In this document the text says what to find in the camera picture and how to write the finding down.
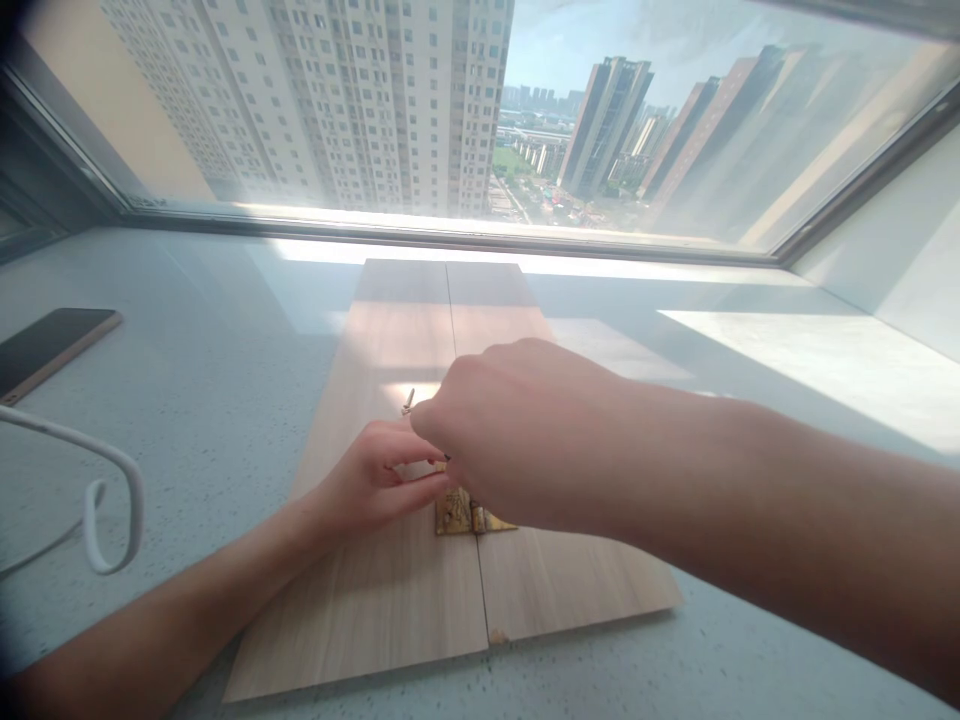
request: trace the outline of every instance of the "white wall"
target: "white wall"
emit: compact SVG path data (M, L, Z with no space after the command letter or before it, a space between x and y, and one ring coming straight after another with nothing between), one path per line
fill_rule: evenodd
M960 361L960 128L793 269Z

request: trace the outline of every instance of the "green field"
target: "green field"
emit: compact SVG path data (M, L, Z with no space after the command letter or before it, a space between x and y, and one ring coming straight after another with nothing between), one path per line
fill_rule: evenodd
M529 175L533 173L533 165L520 157L513 148L498 146L493 149L493 171L500 176Z

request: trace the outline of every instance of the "light wood panel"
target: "light wood panel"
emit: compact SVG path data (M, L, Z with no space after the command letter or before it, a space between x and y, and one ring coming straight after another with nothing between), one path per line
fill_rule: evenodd
M291 497L320 482L368 421L398 418L411 385L432 394L453 358L443 263L368 260ZM438 539L431 505L287 588L246 631L224 700L486 647L476 541Z
M447 263L457 355L553 340L520 268ZM479 538L491 643L664 610L683 602L670 569L601 538L521 528Z

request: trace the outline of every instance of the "hand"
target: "hand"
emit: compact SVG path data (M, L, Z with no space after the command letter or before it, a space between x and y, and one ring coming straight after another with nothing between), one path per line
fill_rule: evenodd
M616 536L638 485L699 470L717 402L528 339L457 359L410 418L453 458L451 481L498 517Z
M405 482L393 468L443 459L442 452L413 433L407 419L374 421L301 501L316 510L323 532L338 540L372 532L433 502L450 485L444 473Z

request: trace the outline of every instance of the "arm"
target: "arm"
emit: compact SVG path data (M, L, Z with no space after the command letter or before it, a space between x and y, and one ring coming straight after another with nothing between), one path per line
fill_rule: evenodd
M28 717L161 717L293 578L447 483L435 474L401 484L391 468L442 459L407 423L367 426L310 493L16 676Z
M414 430L498 517L643 548L960 706L960 475L524 340Z

